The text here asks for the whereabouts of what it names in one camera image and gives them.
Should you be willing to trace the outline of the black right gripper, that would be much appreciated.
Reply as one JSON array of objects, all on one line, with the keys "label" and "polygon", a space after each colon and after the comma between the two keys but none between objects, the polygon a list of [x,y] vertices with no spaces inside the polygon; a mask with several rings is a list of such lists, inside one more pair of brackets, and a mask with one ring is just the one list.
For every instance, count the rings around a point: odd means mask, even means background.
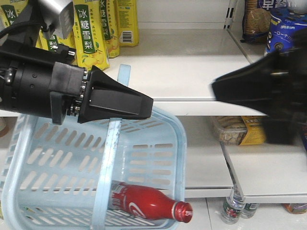
[{"label": "black right gripper", "polygon": [[262,120],[266,142],[307,147],[307,30],[293,34],[287,51],[274,51],[258,61],[225,74],[211,84],[219,102],[251,108]]}]

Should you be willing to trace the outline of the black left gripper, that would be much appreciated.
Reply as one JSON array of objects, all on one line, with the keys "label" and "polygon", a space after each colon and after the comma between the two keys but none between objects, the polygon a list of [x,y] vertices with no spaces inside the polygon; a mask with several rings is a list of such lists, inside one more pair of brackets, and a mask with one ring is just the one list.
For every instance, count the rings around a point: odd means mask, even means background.
[{"label": "black left gripper", "polygon": [[130,65],[120,65],[118,80],[93,66],[88,71],[73,65],[76,50],[66,45],[53,46],[63,61],[56,61],[49,84],[51,119],[62,125],[66,115],[77,116],[78,123],[123,118],[143,120],[151,117],[153,98],[127,87]]}]

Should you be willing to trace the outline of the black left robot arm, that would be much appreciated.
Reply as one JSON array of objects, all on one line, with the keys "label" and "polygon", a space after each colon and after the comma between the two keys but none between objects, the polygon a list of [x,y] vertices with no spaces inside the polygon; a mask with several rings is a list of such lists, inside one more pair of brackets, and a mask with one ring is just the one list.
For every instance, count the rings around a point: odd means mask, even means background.
[{"label": "black left robot arm", "polygon": [[70,0],[30,0],[0,36],[0,107],[2,110],[50,118],[65,116],[79,123],[99,119],[142,120],[152,114],[153,99],[119,83],[102,70],[73,65],[76,50],[58,45],[37,48],[39,33],[66,38],[74,22]]}]

